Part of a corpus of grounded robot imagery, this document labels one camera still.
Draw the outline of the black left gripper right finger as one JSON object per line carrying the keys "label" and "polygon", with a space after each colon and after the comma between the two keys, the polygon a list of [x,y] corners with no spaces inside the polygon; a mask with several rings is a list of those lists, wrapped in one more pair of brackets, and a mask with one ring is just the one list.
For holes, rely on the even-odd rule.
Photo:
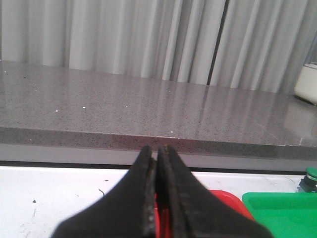
{"label": "black left gripper right finger", "polygon": [[168,209],[173,238],[271,238],[263,225],[248,219],[208,191],[176,150],[161,146],[157,157],[159,216]]}

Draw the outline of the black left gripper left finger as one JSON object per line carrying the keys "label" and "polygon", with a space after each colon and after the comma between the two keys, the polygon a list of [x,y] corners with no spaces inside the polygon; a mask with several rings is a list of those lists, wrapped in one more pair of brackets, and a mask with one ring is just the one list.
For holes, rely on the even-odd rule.
{"label": "black left gripper left finger", "polygon": [[96,203],[61,222],[54,238],[154,238],[156,162],[144,146],[127,174]]}

